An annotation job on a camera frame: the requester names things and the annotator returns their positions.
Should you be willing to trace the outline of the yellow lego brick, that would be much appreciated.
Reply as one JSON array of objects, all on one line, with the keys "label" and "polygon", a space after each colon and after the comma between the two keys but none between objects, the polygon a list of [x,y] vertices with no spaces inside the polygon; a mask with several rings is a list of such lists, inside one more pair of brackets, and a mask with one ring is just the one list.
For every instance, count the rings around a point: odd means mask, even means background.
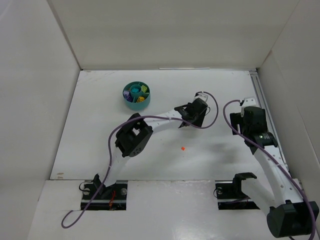
[{"label": "yellow lego brick", "polygon": [[136,103],[141,103],[141,102],[144,102],[145,101],[145,98],[143,96],[139,96],[136,100]]}]

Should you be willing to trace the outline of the light green square lego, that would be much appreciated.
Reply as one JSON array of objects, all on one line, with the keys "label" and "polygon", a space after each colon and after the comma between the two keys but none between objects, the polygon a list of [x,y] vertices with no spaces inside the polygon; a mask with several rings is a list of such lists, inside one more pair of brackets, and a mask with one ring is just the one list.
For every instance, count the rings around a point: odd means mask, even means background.
[{"label": "light green square lego", "polygon": [[145,86],[145,85],[142,85],[142,86],[141,86],[141,91],[142,91],[143,93],[146,93],[147,90],[148,90],[148,87],[147,87],[147,86]]}]

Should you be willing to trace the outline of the dark purple long lego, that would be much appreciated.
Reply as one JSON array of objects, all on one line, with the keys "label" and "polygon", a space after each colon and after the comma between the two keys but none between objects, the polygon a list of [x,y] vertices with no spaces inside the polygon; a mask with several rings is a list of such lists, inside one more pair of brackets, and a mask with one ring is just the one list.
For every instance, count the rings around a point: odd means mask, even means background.
[{"label": "dark purple long lego", "polygon": [[129,95],[129,96],[127,96],[126,98],[125,98],[128,102],[133,102],[133,98]]}]

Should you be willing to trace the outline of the teal lego brick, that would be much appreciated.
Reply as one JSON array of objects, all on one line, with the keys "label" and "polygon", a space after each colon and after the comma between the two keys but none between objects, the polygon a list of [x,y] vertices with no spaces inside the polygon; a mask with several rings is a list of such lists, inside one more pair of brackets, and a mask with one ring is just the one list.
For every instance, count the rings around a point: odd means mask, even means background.
[{"label": "teal lego brick", "polygon": [[130,92],[133,93],[133,94],[137,94],[140,91],[141,91],[141,88],[138,85],[133,85],[133,86],[130,87]]}]

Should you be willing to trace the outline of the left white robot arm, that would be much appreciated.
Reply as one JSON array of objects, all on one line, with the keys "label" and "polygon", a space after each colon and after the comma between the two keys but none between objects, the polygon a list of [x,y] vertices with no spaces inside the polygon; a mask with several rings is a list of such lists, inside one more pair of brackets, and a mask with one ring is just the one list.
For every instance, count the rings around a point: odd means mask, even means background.
[{"label": "left white robot arm", "polygon": [[97,173],[93,185],[98,195],[106,199],[112,192],[122,168],[129,159],[138,156],[146,147],[152,135],[169,129],[187,126],[200,128],[207,111],[206,100],[201,95],[193,102],[156,115],[133,114],[126,122],[111,132],[108,138],[109,164],[105,173]]}]

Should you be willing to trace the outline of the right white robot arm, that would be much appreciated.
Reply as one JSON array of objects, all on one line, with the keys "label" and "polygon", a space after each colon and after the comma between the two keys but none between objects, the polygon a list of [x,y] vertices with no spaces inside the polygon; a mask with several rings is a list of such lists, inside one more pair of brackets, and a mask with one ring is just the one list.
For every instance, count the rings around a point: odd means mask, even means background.
[{"label": "right white robot arm", "polygon": [[241,134],[245,144],[258,161],[269,182],[268,191],[252,173],[235,176],[238,189],[250,197],[266,216],[269,231],[275,238],[316,233],[319,207],[308,201],[281,159],[279,145],[269,132],[266,111],[258,106],[243,106],[241,112],[230,114],[233,134]]}]

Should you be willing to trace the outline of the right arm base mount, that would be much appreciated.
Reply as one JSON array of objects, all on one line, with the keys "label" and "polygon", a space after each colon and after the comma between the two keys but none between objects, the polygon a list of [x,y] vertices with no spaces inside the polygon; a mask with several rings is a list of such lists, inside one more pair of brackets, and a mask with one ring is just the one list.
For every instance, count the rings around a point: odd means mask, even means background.
[{"label": "right arm base mount", "polygon": [[251,172],[237,173],[232,180],[216,180],[213,195],[217,199],[218,210],[259,210],[260,208],[245,195],[242,181],[257,179]]}]

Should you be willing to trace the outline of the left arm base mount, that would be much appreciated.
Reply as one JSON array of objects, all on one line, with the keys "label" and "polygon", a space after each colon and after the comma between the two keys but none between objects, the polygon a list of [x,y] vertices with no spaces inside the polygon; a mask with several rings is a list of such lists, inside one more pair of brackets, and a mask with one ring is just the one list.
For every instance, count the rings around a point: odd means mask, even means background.
[{"label": "left arm base mount", "polygon": [[[80,183],[78,188],[82,193],[80,209],[83,210],[96,192],[96,188],[91,181]],[[117,181],[108,191],[107,196],[97,194],[86,210],[125,211],[127,209],[127,193],[128,181]]]}]

